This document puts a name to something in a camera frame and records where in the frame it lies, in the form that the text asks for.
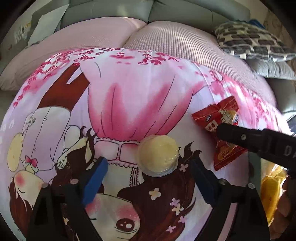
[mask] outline patterned pillow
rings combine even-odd
[[[229,21],[221,24],[215,34],[225,53],[241,59],[280,62],[296,57],[296,53],[275,35],[249,23]]]

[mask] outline girl's eye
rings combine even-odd
[[[117,221],[116,227],[124,232],[130,232],[135,227],[135,222],[129,218],[122,218]]]

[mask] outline gray cushion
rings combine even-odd
[[[286,62],[263,62],[259,59],[247,59],[247,64],[255,74],[265,78],[296,80],[293,69]]]
[[[149,22],[155,21],[183,23],[206,32],[212,30],[212,12],[183,0],[155,1],[149,16]]]
[[[129,17],[148,21],[153,0],[95,0],[71,1],[61,22],[61,28],[92,18]]]
[[[272,88],[279,111],[289,119],[296,114],[296,91],[291,80],[266,79]]]
[[[211,10],[229,20],[250,19],[250,10],[234,0],[185,0]]]
[[[93,0],[70,0],[70,6],[69,7],[74,7],[74,6],[77,6],[77,5],[86,3],[86,2],[91,2],[91,1],[93,1]]]

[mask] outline yellow packaging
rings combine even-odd
[[[266,214],[268,225],[273,221],[277,203],[281,197],[281,184],[285,180],[287,173],[284,168],[274,165],[269,175],[261,180],[260,199]]]

